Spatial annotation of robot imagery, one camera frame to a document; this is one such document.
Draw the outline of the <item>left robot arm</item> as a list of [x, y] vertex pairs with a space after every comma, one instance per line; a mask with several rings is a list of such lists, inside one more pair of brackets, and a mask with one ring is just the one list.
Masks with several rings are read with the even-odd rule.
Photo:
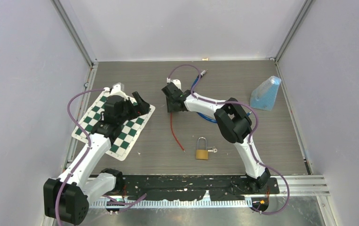
[[125, 180], [121, 171], [104, 169], [92, 181], [89, 176], [104, 154], [126, 153], [131, 148], [154, 109], [137, 92], [128, 96], [120, 90], [101, 90], [76, 122], [73, 136], [85, 143], [83, 149], [60, 176], [48, 179], [43, 186], [45, 215], [60, 226], [77, 226], [94, 201], [108, 192], [122, 193]]

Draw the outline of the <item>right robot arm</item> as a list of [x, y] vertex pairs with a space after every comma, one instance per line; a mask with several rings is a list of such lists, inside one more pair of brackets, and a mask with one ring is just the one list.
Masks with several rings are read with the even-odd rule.
[[262, 162], [254, 144], [252, 120], [242, 108], [245, 104], [235, 98], [217, 100], [199, 95], [193, 90], [182, 91], [170, 79], [162, 92], [174, 112], [197, 112], [213, 117], [223, 138], [236, 147], [245, 166], [250, 190], [261, 193], [267, 188], [270, 171]]

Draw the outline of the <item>brass padlock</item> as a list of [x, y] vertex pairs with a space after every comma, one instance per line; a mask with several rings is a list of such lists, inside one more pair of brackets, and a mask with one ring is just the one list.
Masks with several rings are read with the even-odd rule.
[[196, 145], [196, 160], [208, 160], [207, 139], [199, 137]]

